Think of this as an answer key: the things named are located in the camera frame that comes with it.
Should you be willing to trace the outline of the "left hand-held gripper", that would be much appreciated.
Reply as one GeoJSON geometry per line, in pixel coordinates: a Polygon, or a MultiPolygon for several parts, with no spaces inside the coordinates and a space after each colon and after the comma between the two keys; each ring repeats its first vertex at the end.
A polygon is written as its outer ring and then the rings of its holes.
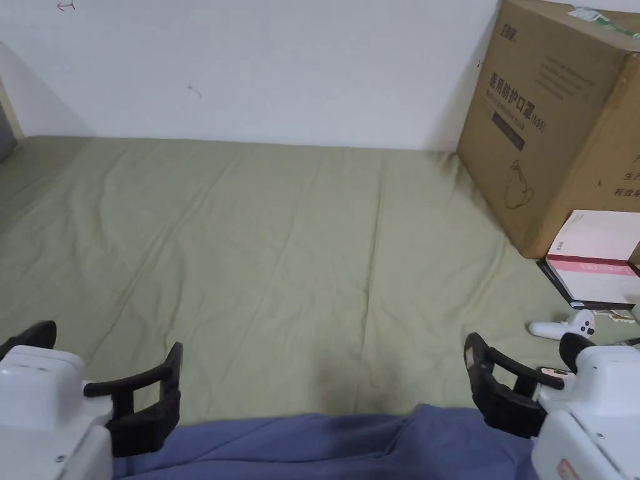
{"type": "Polygon", "coordinates": [[[137,375],[86,384],[84,363],[52,350],[54,321],[1,344],[1,478],[111,479],[113,456],[159,451],[180,419],[183,345],[137,375]],[[159,384],[159,399],[134,410],[136,391],[159,384]]]}

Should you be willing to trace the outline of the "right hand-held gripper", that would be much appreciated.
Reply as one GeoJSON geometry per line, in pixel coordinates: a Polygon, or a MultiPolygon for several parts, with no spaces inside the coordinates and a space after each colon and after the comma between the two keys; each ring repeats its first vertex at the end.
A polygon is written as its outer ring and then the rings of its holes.
{"type": "Polygon", "coordinates": [[[474,404],[485,423],[519,438],[534,438],[539,479],[639,479],[639,352],[631,346],[591,346],[566,332],[562,362],[574,373],[560,391],[542,386],[541,372],[466,336],[463,359],[474,404]],[[513,387],[494,369],[515,375],[513,387]]]}

